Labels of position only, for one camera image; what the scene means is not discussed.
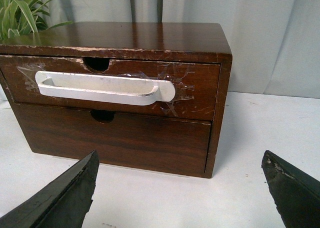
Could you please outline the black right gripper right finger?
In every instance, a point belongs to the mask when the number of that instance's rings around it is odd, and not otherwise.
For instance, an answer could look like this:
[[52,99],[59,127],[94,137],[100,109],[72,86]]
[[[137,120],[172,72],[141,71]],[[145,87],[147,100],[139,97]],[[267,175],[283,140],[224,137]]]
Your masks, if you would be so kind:
[[320,182],[269,150],[261,167],[285,227],[319,227]]

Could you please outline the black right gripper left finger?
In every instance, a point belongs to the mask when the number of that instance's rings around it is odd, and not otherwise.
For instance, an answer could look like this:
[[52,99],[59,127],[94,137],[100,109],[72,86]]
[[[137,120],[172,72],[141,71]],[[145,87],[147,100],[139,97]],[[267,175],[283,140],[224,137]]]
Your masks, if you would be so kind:
[[1,217],[1,227],[81,227],[92,204],[99,164],[94,150]]

